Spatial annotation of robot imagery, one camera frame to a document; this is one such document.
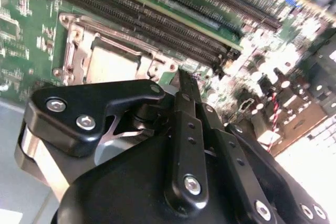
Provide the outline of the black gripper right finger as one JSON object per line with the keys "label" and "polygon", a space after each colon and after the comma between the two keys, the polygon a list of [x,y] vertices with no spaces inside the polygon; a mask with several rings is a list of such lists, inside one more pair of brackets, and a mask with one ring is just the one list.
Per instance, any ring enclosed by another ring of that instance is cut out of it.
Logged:
{"label": "black gripper right finger", "polygon": [[194,97],[205,149],[216,156],[238,223],[330,222],[321,205],[259,143],[237,125],[222,125],[216,111],[202,102],[196,82]]}

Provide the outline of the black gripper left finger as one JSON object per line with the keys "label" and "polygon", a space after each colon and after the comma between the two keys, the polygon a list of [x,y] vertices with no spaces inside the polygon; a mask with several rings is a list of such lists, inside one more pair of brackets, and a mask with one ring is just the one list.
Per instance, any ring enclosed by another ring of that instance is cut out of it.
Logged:
{"label": "black gripper left finger", "polygon": [[175,212],[201,212],[209,201],[203,125],[186,71],[167,90],[151,80],[50,87],[26,105],[15,156],[61,202],[84,173],[162,136],[175,136],[164,197]]}

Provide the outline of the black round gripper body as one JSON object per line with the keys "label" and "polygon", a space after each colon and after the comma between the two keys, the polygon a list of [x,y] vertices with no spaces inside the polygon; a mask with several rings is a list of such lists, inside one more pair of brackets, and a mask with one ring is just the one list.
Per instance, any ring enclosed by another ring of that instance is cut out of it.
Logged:
{"label": "black round gripper body", "polygon": [[238,223],[228,175],[206,154],[209,201],[183,217],[166,202],[164,184],[175,136],[158,136],[77,178],[67,189],[53,223]]}

